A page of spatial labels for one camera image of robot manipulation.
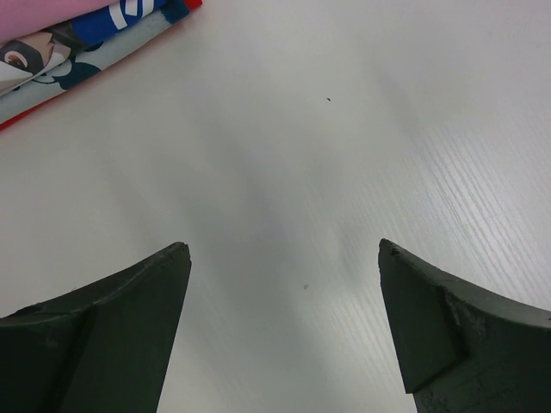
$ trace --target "folded cloth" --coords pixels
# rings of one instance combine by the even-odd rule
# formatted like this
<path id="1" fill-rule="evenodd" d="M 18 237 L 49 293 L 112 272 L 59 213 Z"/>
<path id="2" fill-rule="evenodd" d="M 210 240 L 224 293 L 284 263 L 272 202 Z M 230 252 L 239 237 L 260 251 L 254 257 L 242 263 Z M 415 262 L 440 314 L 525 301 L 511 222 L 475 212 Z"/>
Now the folded cloth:
<path id="1" fill-rule="evenodd" d="M 165 3 L 120 0 L 0 45 L 0 96 L 130 28 Z"/>
<path id="2" fill-rule="evenodd" d="M 167 0 L 164 7 L 142 19 L 134 28 L 70 57 L 62 65 L 0 97 L 0 131 L 31 112 L 32 108 L 122 60 L 188 13 L 189 8 L 182 0 Z"/>
<path id="3" fill-rule="evenodd" d="M 113 0 L 1 0 L 0 43 L 37 32 Z"/>

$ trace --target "cartoon face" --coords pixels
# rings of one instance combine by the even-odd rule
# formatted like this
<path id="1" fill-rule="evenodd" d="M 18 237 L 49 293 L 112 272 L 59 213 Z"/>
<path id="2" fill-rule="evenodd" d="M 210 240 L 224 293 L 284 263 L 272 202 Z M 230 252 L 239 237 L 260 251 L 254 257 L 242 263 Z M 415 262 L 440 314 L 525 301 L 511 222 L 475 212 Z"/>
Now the cartoon face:
<path id="1" fill-rule="evenodd" d="M 37 32 L 1 46 L 0 61 L 36 75 L 47 65 L 52 57 L 52 51 L 52 35 Z"/>

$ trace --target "pink fabric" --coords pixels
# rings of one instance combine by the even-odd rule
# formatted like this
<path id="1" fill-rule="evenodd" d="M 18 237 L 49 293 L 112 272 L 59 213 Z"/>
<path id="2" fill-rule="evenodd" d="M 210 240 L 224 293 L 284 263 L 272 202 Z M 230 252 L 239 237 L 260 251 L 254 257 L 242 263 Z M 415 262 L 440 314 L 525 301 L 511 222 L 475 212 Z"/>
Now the pink fabric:
<path id="1" fill-rule="evenodd" d="M 77 15 L 100 9 L 114 0 L 0 0 L 0 45 Z"/>

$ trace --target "white table surface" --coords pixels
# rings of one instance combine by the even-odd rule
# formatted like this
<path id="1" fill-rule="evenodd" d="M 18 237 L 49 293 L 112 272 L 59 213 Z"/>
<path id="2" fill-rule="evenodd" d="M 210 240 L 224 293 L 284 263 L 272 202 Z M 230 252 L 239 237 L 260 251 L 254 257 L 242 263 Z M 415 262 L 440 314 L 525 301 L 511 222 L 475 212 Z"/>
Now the white table surface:
<path id="1" fill-rule="evenodd" d="M 381 237 L 551 309 L 550 39 L 543 0 L 206 0 L 1 134 L 0 314 L 181 240 L 159 412 L 411 413 Z"/>

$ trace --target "cartoon character print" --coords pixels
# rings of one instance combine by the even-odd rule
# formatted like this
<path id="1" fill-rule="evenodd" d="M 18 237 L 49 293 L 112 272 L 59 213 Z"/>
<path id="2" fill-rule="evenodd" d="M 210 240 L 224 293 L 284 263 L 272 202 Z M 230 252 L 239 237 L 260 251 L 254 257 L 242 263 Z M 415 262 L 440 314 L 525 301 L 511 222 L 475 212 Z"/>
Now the cartoon character print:
<path id="1" fill-rule="evenodd" d="M 90 47 L 83 51 L 83 53 L 94 52 L 99 49 L 103 43 Z M 51 76 L 48 73 L 43 73 L 41 76 L 33 79 L 33 82 L 42 84 L 58 84 L 63 90 L 69 90 L 70 88 L 78 85 L 86 79 L 96 75 L 102 71 L 99 67 L 91 65 L 86 62 L 77 62 L 77 57 L 71 57 L 60 68 L 66 68 L 65 73 L 61 76 Z"/>
<path id="2" fill-rule="evenodd" d="M 0 96 L 41 72 L 64 62 L 68 47 L 45 31 L 36 32 L 0 46 Z"/>

